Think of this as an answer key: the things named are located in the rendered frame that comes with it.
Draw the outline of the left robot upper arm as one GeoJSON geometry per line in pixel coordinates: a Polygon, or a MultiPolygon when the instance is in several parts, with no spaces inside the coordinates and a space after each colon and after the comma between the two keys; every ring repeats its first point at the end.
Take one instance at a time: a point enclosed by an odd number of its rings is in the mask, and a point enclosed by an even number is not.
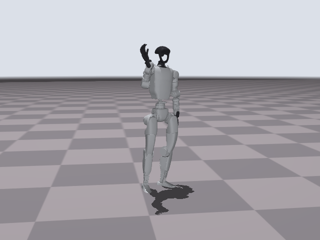
{"type": "Polygon", "coordinates": [[[176,70],[173,70],[173,81],[172,81],[172,90],[171,90],[171,96],[174,98],[177,98],[181,95],[180,91],[177,90],[178,88],[178,78],[179,78],[179,72],[176,70]]]}

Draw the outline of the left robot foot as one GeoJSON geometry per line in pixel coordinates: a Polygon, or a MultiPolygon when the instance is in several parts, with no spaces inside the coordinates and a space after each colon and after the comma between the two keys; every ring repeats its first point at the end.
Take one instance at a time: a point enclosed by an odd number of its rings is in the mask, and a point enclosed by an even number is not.
{"type": "MultiPolygon", "coordinates": [[[[161,181],[161,182],[163,182],[163,181],[161,181]]],[[[165,181],[163,183],[160,183],[160,181],[158,181],[156,184],[159,185],[159,186],[164,186],[164,187],[169,187],[169,188],[175,188],[176,187],[176,185],[171,184],[171,183],[169,183],[167,181],[165,181]]]]}

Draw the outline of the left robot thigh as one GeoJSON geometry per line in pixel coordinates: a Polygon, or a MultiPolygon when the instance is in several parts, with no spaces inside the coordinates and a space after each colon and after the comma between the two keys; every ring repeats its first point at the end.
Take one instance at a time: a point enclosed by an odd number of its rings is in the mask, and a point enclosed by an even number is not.
{"type": "Polygon", "coordinates": [[[177,117],[172,114],[168,113],[168,119],[167,121],[164,121],[166,124],[168,124],[166,129],[166,146],[163,146],[160,149],[160,154],[163,157],[167,157],[170,155],[171,151],[173,151],[177,138],[178,138],[178,119],[177,117]]]}

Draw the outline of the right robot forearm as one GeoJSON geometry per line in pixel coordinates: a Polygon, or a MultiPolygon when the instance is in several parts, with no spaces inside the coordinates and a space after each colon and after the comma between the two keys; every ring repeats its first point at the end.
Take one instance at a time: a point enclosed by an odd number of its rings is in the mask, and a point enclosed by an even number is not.
{"type": "Polygon", "coordinates": [[[149,63],[150,63],[150,65],[151,65],[151,67],[148,68],[148,67],[146,66],[146,68],[145,68],[145,70],[144,70],[144,74],[143,74],[143,76],[142,76],[141,86],[142,86],[142,83],[143,83],[143,82],[149,82],[149,81],[150,81],[150,77],[151,77],[152,69],[153,69],[153,67],[154,67],[154,63],[151,62],[151,61],[150,61],[149,63]]]}

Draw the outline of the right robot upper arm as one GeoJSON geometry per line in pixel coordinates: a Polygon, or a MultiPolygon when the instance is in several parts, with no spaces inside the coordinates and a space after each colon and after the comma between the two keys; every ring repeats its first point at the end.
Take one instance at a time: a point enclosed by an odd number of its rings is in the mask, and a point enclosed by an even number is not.
{"type": "MultiPolygon", "coordinates": [[[[152,68],[152,72],[151,72],[151,76],[154,74],[154,68],[152,68]]],[[[144,74],[144,72],[143,72],[143,74],[144,74]]],[[[150,76],[150,79],[151,79],[151,76],[150,76]]],[[[148,82],[142,82],[142,86],[141,86],[143,89],[149,89],[149,87],[150,87],[150,82],[148,81],[148,82]]]]}

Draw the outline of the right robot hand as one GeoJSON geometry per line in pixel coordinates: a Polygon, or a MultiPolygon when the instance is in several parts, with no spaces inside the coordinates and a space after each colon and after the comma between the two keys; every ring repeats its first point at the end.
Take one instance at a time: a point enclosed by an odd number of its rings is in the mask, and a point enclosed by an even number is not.
{"type": "Polygon", "coordinates": [[[152,62],[152,60],[149,60],[149,56],[148,56],[148,51],[149,49],[145,50],[147,44],[143,44],[140,48],[140,52],[142,54],[142,58],[145,60],[145,64],[148,68],[151,67],[150,62],[152,62]]]}

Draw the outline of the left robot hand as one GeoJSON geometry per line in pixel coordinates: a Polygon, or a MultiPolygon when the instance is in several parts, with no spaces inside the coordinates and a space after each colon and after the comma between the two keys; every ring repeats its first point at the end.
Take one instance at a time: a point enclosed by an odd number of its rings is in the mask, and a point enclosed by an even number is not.
{"type": "Polygon", "coordinates": [[[177,112],[176,112],[176,115],[175,115],[175,116],[177,117],[178,125],[179,125],[179,120],[178,120],[179,114],[180,114],[180,112],[177,111],[177,112]]]}

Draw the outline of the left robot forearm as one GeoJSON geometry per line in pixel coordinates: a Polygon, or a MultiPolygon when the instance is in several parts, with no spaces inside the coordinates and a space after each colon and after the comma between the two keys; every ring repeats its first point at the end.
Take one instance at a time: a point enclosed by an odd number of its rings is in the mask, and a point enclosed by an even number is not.
{"type": "MultiPolygon", "coordinates": [[[[177,111],[179,111],[179,109],[180,109],[180,105],[179,105],[180,96],[175,97],[175,98],[173,97],[172,101],[173,101],[173,115],[176,116],[177,111]]],[[[180,113],[180,111],[179,111],[179,113],[180,113]]]]}

